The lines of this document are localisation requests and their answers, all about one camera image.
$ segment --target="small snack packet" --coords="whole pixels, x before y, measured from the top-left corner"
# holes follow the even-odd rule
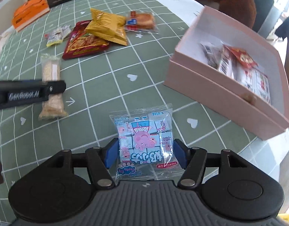
[[[220,62],[218,65],[218,71],[225,74],[226,76],[234,79],[234,68],[236,65],[235,56],[228,50],[227,47],[222,47],[222,53]]]
[[[42,80],[57,81],[60,80],[60,58],[50,56],[49,54],[41,55],[42,64]],[[49,100],[42,103],[42,111],[38,118],[52,119],[58,117],[65,117],[68,113],[64,110],[64,103],[62,94],[51,94]]]
[[[235,80],[270,104],[269,81],[263,72],[237,64]]]
[[[171,104],[111,112],[110,118],[119,139],[116,180],[160,180],[181,175],[174,155]],[[130,125],[133,132],[128,132]]]
[[[215,69],[219,67],[219,61],[221,58],[221,49],[217,48],[212,43],[201,43],[205,57],[207,58],[207,64]]]
[[[125,29],[135,32],[158,33],[154,15],[144,11],[131,11],[127,16]]]
[[[232,54],[236,57],[237,61],[246,69],[250,69],[253,66],[258,65],[249,54],[240,48],[236,47],[230,47],[227,45],[224,45]]]
[[[91,20],[77,22],[66,45],[63,59],[72,59],[101,52],[109,47],[109,42],[85,32]]]
[[[63,40],[70,34],[70,32],[70,25],[64,25],[53,30],[51,33],[45,34],[45,38],[48,39],[46,46],[49,47],[62,43]]]
[[[124,46],[128,45],[124,29],[124,16],[105,13],[93,8],[90,10],[92,21],[86,27],[85,32],[93,34],[107,41],[112,41]]]

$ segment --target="table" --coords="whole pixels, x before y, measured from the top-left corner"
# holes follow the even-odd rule
[[[188,146],[218,153],[231,149],[268,174],[288,151],[289,133],[276,137],[275,145],[263,142],[232,121],[200,103],[164,86],[168,61],[180,38],[203,8],[194,0],[73,0],[56,6],[23,31],[13,33],[0,54],[0,80],[41,78],[42,53],[62,56],[66,41],[47,48],[43,35],[53,29],[91,19],[90,7],[125,15],[130,10],[152,11],[159,34],[128,32],[127,47],[114,44],[99,55],[62,62],[61,78],[66,118],[39,121],[42,105],[0,111],[0,160],[5,183],[0,185],[0,224],[15,217],[7,200],[11,185],[61,149],[84,152],[105,146],[116,129],[110,111],[173,104],[173,135]],[[137,75],[130,81],[128,74]],[[192,128],[187,120],[198,120]],[[285,138],[284,152],[274,148]],[[88,180],[84,168],[76,174]],[[206,179],[217,173],[207,169]]]

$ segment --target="yellow snack bag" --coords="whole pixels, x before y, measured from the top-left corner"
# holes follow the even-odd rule
[[[97,9],[90,9],[92,21],[86,27],[85,32],[112,41],[124,46],[128,45],[124,25],[124,16],[105,13]]]

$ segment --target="red snack bag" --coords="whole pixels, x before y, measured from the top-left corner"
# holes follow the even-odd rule
[[[246,69],[250,69],[258,64],[249,56],[249,54],[240,48],[224,45],[237,58],[237,61]]]
[[[106,50],[109,47],[109,42],[106,40],[84,31],[90,21],[85,20],[76,23],[63,53],[63,59],[83,57]]]

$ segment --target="orange box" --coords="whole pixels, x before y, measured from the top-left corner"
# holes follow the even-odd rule
[[[270,103],[207,64],[201,42],[245,49],[265,69]],[[289,128],[289,87],[278,51],[233,18],[205,7],[175,48],[164,85],[267,140]]]
[[[18,32],[47,12],[47,0],[29,0],[15,11],[12,24]]]

